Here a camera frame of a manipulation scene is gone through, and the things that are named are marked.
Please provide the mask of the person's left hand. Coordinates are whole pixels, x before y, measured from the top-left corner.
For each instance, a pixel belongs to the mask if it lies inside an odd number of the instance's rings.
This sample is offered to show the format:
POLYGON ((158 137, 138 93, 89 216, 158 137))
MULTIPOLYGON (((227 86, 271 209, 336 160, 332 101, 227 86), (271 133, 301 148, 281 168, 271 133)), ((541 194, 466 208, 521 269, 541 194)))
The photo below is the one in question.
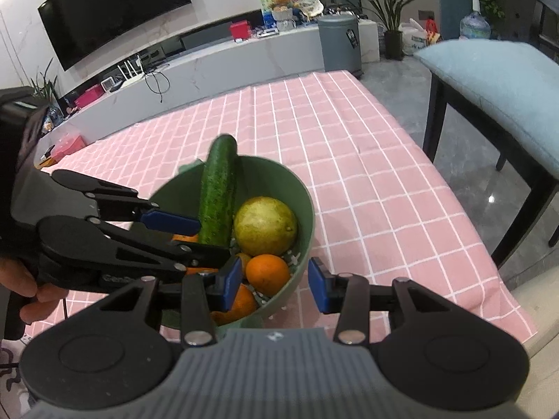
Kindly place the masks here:
POLYGON ((26 304, 20 310, 20 318, 25 324, 47 319, 68 294, 67 289, 52 284, 39 287, 21 263, 5 257, 1 258, 0 274, 3 287, 32 299, 30 304, 26 304))

